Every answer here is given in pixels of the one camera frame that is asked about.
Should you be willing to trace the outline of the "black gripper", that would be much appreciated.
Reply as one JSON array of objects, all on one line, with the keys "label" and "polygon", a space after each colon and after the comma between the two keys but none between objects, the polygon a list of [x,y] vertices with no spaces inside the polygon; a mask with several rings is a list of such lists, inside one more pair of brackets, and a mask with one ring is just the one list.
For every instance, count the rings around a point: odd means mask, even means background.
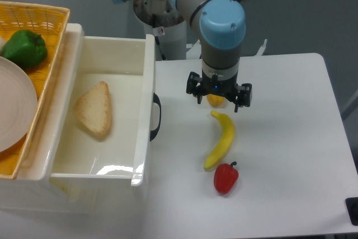
[{"label": "black gripper", "polygon": [[234,112],[240,107],[250,107],[252,101],[252,84],[237,84],[239,61],[229,68],[219,69],[210,67],[204,60],[202,63],[202,78],[195,72],[190,72],[186,84],[186,93],[193,95],[197,103],[208,94],[225,97],[235,104]]}]

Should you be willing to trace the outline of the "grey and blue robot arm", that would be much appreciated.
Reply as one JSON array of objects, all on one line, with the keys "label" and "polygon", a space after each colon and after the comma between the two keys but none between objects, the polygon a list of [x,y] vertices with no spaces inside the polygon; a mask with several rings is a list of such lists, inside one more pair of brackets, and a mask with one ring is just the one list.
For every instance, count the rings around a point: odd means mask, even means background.
[{"label": "grey and blue robot arm", "polygon": [[[123,3],[128,0],[113,0]],[[189,24],[201,43],[202,72],[191,72],[186,92],[201,100],[225,97],[236,108],[249,107],[252,86],[237,83],[241,46],[246,34],[243,0],[164,0]]]}]

